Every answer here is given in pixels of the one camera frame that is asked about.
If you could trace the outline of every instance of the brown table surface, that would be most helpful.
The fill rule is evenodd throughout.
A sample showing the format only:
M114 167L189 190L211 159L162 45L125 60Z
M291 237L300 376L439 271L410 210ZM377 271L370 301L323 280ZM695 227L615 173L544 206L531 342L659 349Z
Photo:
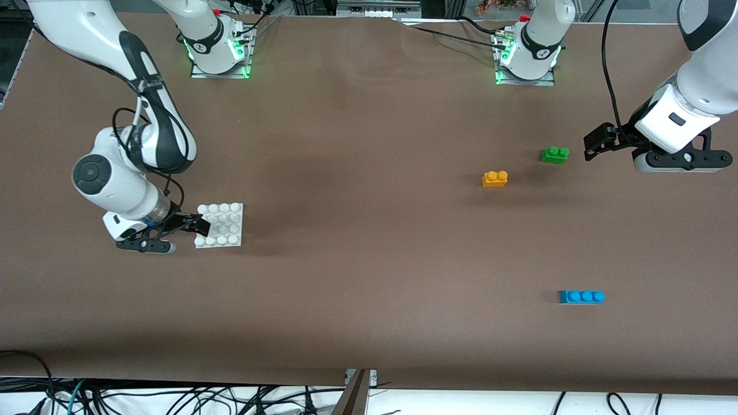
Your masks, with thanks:
M533 88L495 85L488 49L379 18L283 18L252 79L193 80L166 15L121 18L198 140L184 208L243 202L244 245L116 249L69 176L134 96L34 36L0 112L3 349L75 377L340 384L371 367L393 387L738 393L738 166L583 160L613 119L600 25L572 26L556 87ZM625 118L689 56L676 26L616 25L609 44ZM738 152L737 128L714 147ZM570 160L538 161L549 145ZM507 187L480 186L500 169Z

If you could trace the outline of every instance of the orange lego brick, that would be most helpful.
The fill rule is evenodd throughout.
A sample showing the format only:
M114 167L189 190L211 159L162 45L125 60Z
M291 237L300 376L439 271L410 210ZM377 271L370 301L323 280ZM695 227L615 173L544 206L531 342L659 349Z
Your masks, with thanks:
M501 188L507 185L507 171L488 171L482 176L482 186L485 188Z

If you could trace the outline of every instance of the lego baseplate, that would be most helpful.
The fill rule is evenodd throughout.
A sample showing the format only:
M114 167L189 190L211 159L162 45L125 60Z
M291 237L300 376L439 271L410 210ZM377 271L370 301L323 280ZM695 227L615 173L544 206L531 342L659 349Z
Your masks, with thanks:
M210 222L207 237L197 235L195 248L240 247L244 221L243 203L199 205L197 213Z
M528 85L528 86L554 86L554 71L549 69L543 78L536 80L520 79L510 72L510 69L504 67L500 60L507 58L505 54L515 47L512 37L512 26L507 26L504 30L504 35L490 35L492 44L501 44L505 49L495 49L493 51L494 57L494 79L498 85Z

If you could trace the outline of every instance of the robotic arm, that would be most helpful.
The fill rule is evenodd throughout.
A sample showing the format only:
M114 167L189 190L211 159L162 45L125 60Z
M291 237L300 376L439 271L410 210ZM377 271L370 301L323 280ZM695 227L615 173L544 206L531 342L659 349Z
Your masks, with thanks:
M154 0L174 20L190 57L202 71L220 74L245 57L244 24L216 16L204 0Z
M181 213L181 206L146 179L147 173L165 177L181 173L197 155L193 135L146 46L126 30L106 0L29 0L29 6L49 41L116 75L137 96L133 125L100 131L90 153L72 172L77 191L108 211L103 222L117 246L172 253L176 247L161 240L162 236L176 230L207 235L209 223ZM139 123L142 108L151 123ZM150 238L147 230L153 229L157 236Z
M561 40L575 14L571 0L541 0L530 21L519 21L512 27L514 44L500 64L521 79L542 78L556 64Z
M666 79L620 131L605 123L584 139L589 161L635 147L639 171L718 171L727 151L712 150L710 127L738 110L738 0L682 0L678 23L689 61ZM702 137L702 148L692 140Z

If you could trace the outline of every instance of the black cable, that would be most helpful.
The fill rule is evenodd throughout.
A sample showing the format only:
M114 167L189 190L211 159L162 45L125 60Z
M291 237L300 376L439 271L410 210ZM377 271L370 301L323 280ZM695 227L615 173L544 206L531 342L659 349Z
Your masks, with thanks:
M77 397L82 402L83 414L93 414L92 408L90 407L89 398L87 397L87 391L80 389Z
M184 138L184 146L185 146L184 147L184 149L185 149L184 150L184 159L186 160L187 159L187 156L189 155L189 152L190 152L190 146L189 146L189 142L187 141L187 135L185 134L185 129L182 127L182 124L179 123L179 121L176 119L176 117L174 117L174 114L172 114L169 110L167 110L163 106L158 106L158 105L156 105L156 106L159 107L159 108L164 109L167 112L169 118L171 120L173 120L175 122L175 124L179 127L180 133L182 134L182 137ZM125 155L130 159L131 158L131 149L129 148L129 143L128 143L128 141L126 141L124 143L123 142L123 139L120 136L120 133L118 132L117 118L118 118L118 114L120 114L120 112L123 112L123 111L130 112L130 113L133 113L133 114L136 113L133 109L126 108L126 107L120 107L120 108L116 109L115 111L113 111L113 116L112 116L112 119L111 119L111 126L113 128L113 135L115 136L115 139L117 140L118 145L120 145L123 148L123 151L125 152ZM174 217L174 215L176 215L177 212L182 209L182 205L184 205L184 203L185 203L185 201L184 201L185 200L185 198L184 198L185 197L185 195L184 195L185 194L185 192L184 192L185 190L182 188L182 186L179 184L179 182L177 182L175 179L172 178L172 175L171 174L166 174L166 173L164 173L163 170L158 169L158 168L155 168L155 167L150 166L150 165L144 165L144 166L146 168L146 171L148 171L149 173L156 174L157 176L163 177L164 179L167 180L167 182L165 184L165 196L168 196L168 193L169 193L168 192L168 188L169 188L169 184L170 183L174 183L174 185L179 189L180 199L179 199L179 203L177 203L177 205L176 205L177 206L177 209L172 209L172 211L169 212L169 214L160 222L160 224L163 224L166 221L168 221L169 219L171 219L172 217ZM184 221L184 223L182 223L178 227L176 227L176 228L174 228L172 230L169 230L167 232L164 232L164 233L159 233L158 235L156 235L156 237L154 239L159 240L161 238L164 238L166 236L169 236L169 235L171 235L171 234L173 234L173 233L175 233L175 232L177 232L179 230L182 230L182 229L186 228L187 226L191 225L192 223L197 222L197 220L200 219L200 218L201 218L200 215L195 215L191 220ZM148 235L148 233L151 231L151 229L152 228L150 228L150 227L149 228L146 228L145 230L142 231L142 233L146 233L146 235Z
M450 35L449 33L438 32L436 30L426 29L424 27L417 27L417 26L412 26L412 27L414 29L417 29L417 30L422 30L423 32L428 32L428 33L433 33L433 34L436 34L436 35L446 36L447 38L456 39L456 40L459 40L459 41L465 41L465 42L469 42L471 44L480 44L482 46L491 47L493 49L505 49L505 47L503 45L499 45L499 44L489 44L489 43L486 43L486 42L476 41L474 39L462 38L460 36Z
M310 393L311 394L323 394L323 393L326 393L326 392L343 392L343 391L344 391L344 388L330 388L330 389L318 389L317 391L311 391ZM254 415L263 415L264 414L264 411L266 411L267 409L269 409L269 407L271 407L273 405L279 405L281 403L285 403L286 401L291 400L292 398L301 397L303 395L305 395L305 392L300 392L299 394L292 394L292 395L289 395L287 397L277 399L277 400L275 400L273 402L270 402L261 411L255 412Z
M246 415L248 411L251 411L252 408L255 408L257 405L261 405L261 400L268 394L270 394L272 391L274 391L277 388L277 386L269 385L269 386L260 386L259 389L257 389L256 394L254 394L251 399L249 399L248 403L244 405L241 410L237 413L237 415Z
M192 393L192 390L188 392L182 392L182 391L151 392L149 394L135 394L133 392L115 392L113 394L103 395L103 399L112 398L112 397L158 397L160 395L179 395L179 394L191 394L191 393Z
M305 386L305 415L318 415L318 410L313 405L313 398L310 395L310 388Z
M33 353L32 351L26 351L26 350L18 350L18 349L8 349L8 350L0 350L0 356L3 354L17 354L19 356L25 356L25 357L31 357L32 359L36 360L41 364L41 366L44 367L44 372L46 372L46 378L49 380L49 390L46 392L46 394L51 394L51 414L55 414L56 412L56 399L54 398L55 392L54 392L54 380L51 375L51 370L49 369L49 366L44 362L44 359L41 359L36 353Z
M505 29L504 26L502 26L500 29L495 29L495 30L485 29L484 27L481 27L476 21L473 21L466 16L458 16L456 20L468 21L470 24L472 24L472 26L474 26L476 30L479 30L480 32L486 33L488 35L494 35L498 30Z
M100 389L95 388L92 391L92 404L97 411L97 415L110 415L110 411L105 407L104 402L100 398Z
M190 399L188 399L188 400L187 400L187 402L183 403L183 404L182 404L182 406L180 406L180 407L179 407L179 409L177 409L176 411L174 411L174 412L172 413L172 415L177 415L177 414L179 414L179 412L180 412L180 411L181 411L182 409L185 409L185 407L186 407L187 405L189 405L189 403L190 403L190 402L192 402L192 401L193 401L193 400L195 400L195 399L198 399L198 397L199 397L200 395L202 395L203 393L205 393L205 392L210 392L210 388L205 388L205 389L203 389L202 391L197 391L197 392L195 392L195 394L194 394L194 395L193 395L193 396L192 396L192 397L191 397Z
M261 391L261 386L256 390L256 411L262 411L264 406L261 403L261 398L266 396L266 392Z
M45 403L46 403L46 398L43 398L42 400L38 401L36 406L34 406L33 409L31 409L28 415L41 415L41 409L44 407Z
M613 408L613 403L610 401L613 397L618 398L620 403L623 405L623 408L625 408L625 413L627 415L630 415L630 409L628 409L628 405L625 405L625 401L623 400L623 398L620 395L616 394L615 392L610 392L607 394L607 407L610 409L610 412L612 412L615 415L621 415L619 412L617 412Z
M564 400L564 395L566 395L566 391L563 391L559 395L559 399L556 399L556 404L553 406L553 409L554 410L551 413L551 415L556 415L557 413L559 413L559 406L561 406L561 401Z
M613 4L610 6L610 9L607 11L607 17L604 18L604 26L602 27L602 45L601 45L602 72L604 73L604 81L607 84L607 91L610 93L610 100L613 103L613 114L615 115L615 123L618 125L619 133L625 134L623 132L623 125L620 122L620 112L618 111L618 102L615 99L615 91L613 90L613 83L610 81L610 73L607 71L607 53L605 52L605 47L607 44L607 29L610 27L610 18L613 17L613 12L615 11L615 6L617 5L618 5L618 0L613 0Z
M268 15L269 15L269 12L264 12L264 14L262 14L261 16L259 16L259 18L258 18L258 19L256 20L256 23L254 23L254 24L253 24L253 25L252 25L251 27L249 27L248 29L245 29L245 30L243 30L243 31L241 31L241 32L236 32L236 34L235 34L235 35L236 35L236 36L240 36L240 35L245 35L245 34L247 34L248 32L251 32L252 30L256 29L256 27L257 27L257 26L258 26L258 25L259 25L259 24L261 23L261 21L262 21L262 20L263 20L263 19L264 19L265 17L267 17Z
M653 410L654 415L658 415L658 410L661 409L661 398L663 398L663 394L656 396L656 408Z
M195 409L192 411L192 415L195 415L195 412L202 411L202 407L207 404L210 401L217 401L216 397L223 392L225 392L229 388L222 388L220 391L213 392L209 397L200 399L200 397L197 398L197 405L195 405Z

